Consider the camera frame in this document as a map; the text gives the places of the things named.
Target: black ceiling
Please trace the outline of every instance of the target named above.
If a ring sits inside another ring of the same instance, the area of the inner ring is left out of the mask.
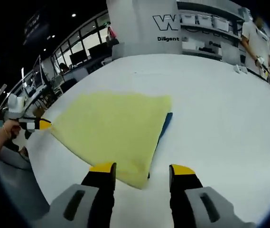
[[[0,6],[0,87],[8,87],[20,80],[20,69],[31,70],[36,58],[41,54],[46,58],[77,27],[97,13],[106,9],[106,0],[65,1],[64,4],[49,1],[18,1],[2,3]],[[26,22],[39,10],[48,25],[48,35],[55,35],[47,40],[45,34],[33,42],[23,45]]]

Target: white table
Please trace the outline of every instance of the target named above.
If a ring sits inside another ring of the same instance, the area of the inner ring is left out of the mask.
[[[117,181],[111,227],[173,227],[169,207],[172,163],[192,168],[233,205],[244,221],[270,210],[270,86],[233,66],[194,56],[145,55],[115,60],[62,95],[44,114],[54,121],[81,93],[133,91],[172,97],[173,119],[154,154],[145,190]],[[89,165],[49,132],[27,144],[32,169],[48,203]]]

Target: storage bin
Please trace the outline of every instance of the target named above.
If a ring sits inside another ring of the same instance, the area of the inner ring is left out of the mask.
[[[197,15],[198,17],[198,21],[199,24],[201,26],[205,26],[205,27],[213,27],[212,25],[212,17],[211,16],[207,16],[207,15]]]
[[[182,24],[194,25],[195,24],[195,14],[181,14]]]
[[[222,18],[218,18],[218,17],[213,17],[213,21],[214,21],[215,28],[226,31],[226,32],[229,31],[229,25],[230,25],[229,21]]]

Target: white shirt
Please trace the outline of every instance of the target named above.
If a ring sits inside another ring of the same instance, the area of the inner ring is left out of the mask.
[[[249,40],[249,46],[251,47],[253,53],[264,59],[263,64],[269,70],[270,39],[267,37],[267,35],[260,31],[253,21],[248,21],[243,24],[242,35]],[[264,79],[267,79],[267,75],[256,67],[255,61],[252,59],[249,53],[247,53],[245,58],[245,66],[258,75],[261,75]]]

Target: letter w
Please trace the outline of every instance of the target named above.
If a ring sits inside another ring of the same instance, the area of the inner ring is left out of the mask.
[[[167,31],[168,27],[173,31],[178,31],[178,16],[175,14],[173,17],[170,14],[165,14],[162,16],[153,16],[155,23],[157,24],[160,31]]]

